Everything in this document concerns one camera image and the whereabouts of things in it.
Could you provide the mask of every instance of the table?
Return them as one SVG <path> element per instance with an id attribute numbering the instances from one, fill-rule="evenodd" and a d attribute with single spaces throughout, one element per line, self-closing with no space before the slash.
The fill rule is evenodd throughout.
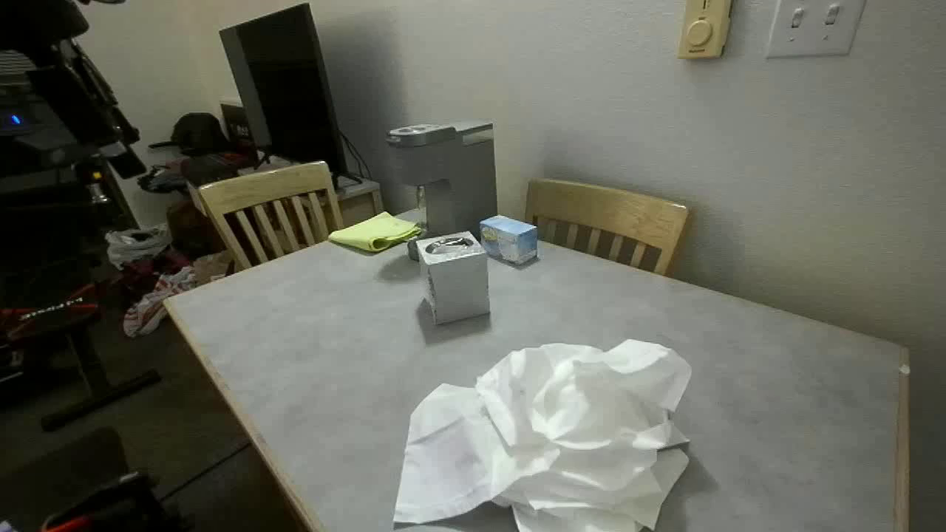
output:
<path id="1" fill-rule="evenodd" d="M 660 532 L 904 525 L 907 351 L 569 249 L 492 263 L 492 317 L 434 329 L 406 249 L 316 246 L 168 300 L 312 529 L 390 529 L 414 404 L 538 343 L 678 349 L 691 464 Z M 448 529 L 515 529 L 484 507 Z"/>

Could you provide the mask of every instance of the white tissue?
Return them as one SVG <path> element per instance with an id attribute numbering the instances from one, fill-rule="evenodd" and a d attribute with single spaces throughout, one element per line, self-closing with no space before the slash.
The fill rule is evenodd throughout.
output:
<path id="1" fill-rule="evenodd" d="M 671 349 L 626 339 L 523 349 L 476 386 L 442 385 L 412 414 L 393 521 L 501 501 L 521 532 L 654 529 L 688 464 L 669 417 L 688 374 Z"/>

